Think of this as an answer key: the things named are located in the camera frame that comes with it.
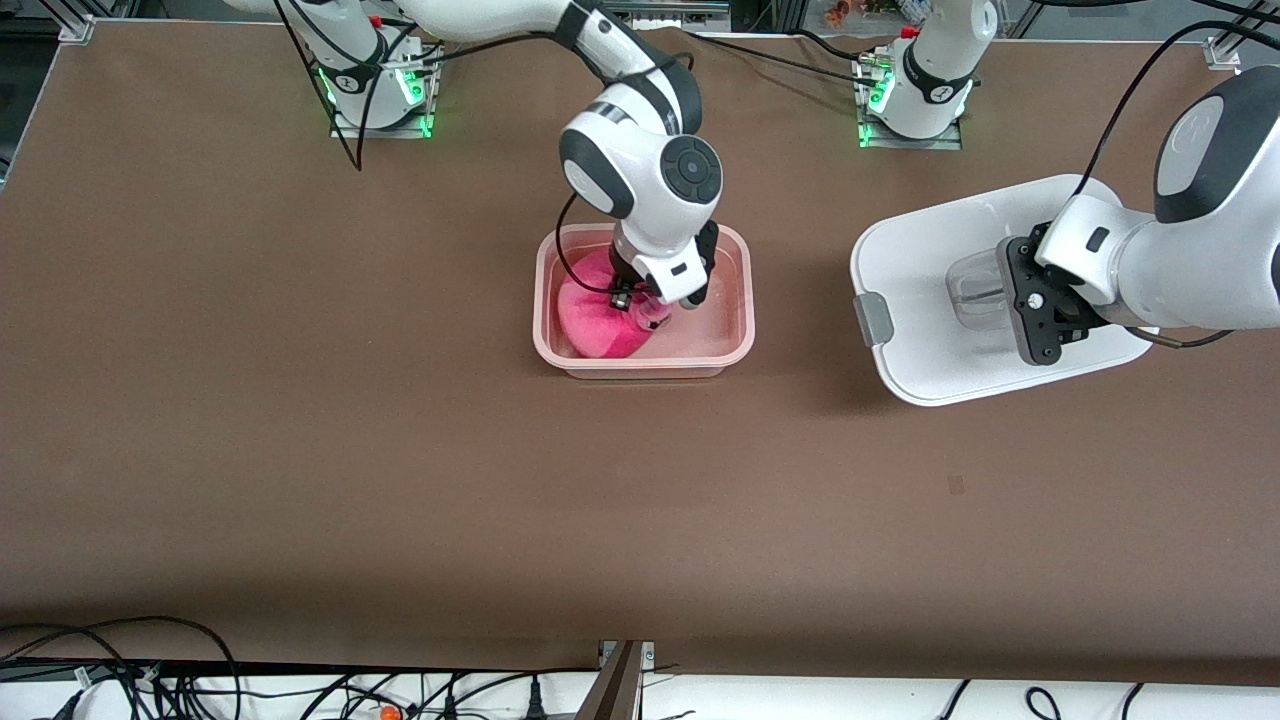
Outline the pink plush toy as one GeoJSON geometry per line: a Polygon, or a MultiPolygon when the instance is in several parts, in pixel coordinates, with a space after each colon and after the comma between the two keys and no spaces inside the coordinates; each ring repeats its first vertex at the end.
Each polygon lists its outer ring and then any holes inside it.
{"type": "Polygon", "coordinates": [[[572,278],[562,281],[556,311],[564,337],[581,357],[622,359],[636,354],[654,334],[640,331],[640,299],[655,299],[641,292],[630,306],[620,310],[611,296],[585,290],[572,278]]]}

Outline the white box lid grey latches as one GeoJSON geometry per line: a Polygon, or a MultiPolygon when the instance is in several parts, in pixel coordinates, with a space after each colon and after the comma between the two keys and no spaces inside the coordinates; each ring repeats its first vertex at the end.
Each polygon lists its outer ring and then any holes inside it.
{"type": "Polygon", "coordinates": [[[1002,284],[995,251],[1056,217],[1075,174],[992,190],[869,227],[849,272],[864,343],[879,378],[899,398],[925,407],[1065,380],[1130,363],[1143,340],[1107,325],[1069,343],[1051,366],[1024,363],[1006,296],[963,301],[966,290],[1002,284]]]}

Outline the aluminium frame profile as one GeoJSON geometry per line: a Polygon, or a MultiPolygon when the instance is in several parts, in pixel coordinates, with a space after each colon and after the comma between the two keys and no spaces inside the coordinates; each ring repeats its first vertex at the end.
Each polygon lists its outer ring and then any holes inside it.
{"type": "MultiPolygon", "coordinates": [[[[1226,12],[1234,18],[1231,23],[1256,33],[1272,35],[1280,38],[1280,0],[1197,0],[1198,3],[1226,12]]],[[[1242,72],[1244,64],[1240,50],[1247,37],[1234,29],[1220,29],[1202,44],[1206,63],[1211,70],[1242,72]]]]}

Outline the grey metal rail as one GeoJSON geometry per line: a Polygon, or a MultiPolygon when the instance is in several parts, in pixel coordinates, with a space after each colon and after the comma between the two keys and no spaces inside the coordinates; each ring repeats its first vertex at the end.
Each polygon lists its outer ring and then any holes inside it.
{"type": "Polygon", "coordinates": [[[707,18],[728,17],[731,0],[599,0],[618,17],[705,22],[707,18]]]}

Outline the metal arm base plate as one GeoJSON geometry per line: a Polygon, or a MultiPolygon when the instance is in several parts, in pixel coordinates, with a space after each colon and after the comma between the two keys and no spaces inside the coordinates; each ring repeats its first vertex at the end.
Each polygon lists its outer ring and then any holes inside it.
{"type": "Polygon", "coordinates": [[[442,49],[411,35],[387,53],[390,65],[379,70],[319,68],[316,77],[334,113],[332,136],[431,137],[442,72],[411,59],[419,54],[434,60],[442,49]]]}
{"type": "Polygon", "coordinates": [[[858,142],[861,147],[959,150],[963,146],[960,117],[973,83],[959,91],[941,90],[946,102],[929,102],[913,82],[896,74],[886,63],[852,63],[858,79],[870,83],[855,90],[858,142]]]}

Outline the pink plastic box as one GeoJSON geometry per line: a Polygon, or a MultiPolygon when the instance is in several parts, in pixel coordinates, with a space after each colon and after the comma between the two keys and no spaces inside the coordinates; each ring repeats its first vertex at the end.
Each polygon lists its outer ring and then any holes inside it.
{"type": "Polygon", "coordinates": [[[582,380],[686,380],[710,378],[745,357],[755,340],[753,269],[742,236],[719,228],[716,266],[705,301],[676,307],[645,345],[627,357],[585,357],[561,324],[557,301],[570,278],[548,234],[536,255],[532,343],[552,366],[582,380]]]}

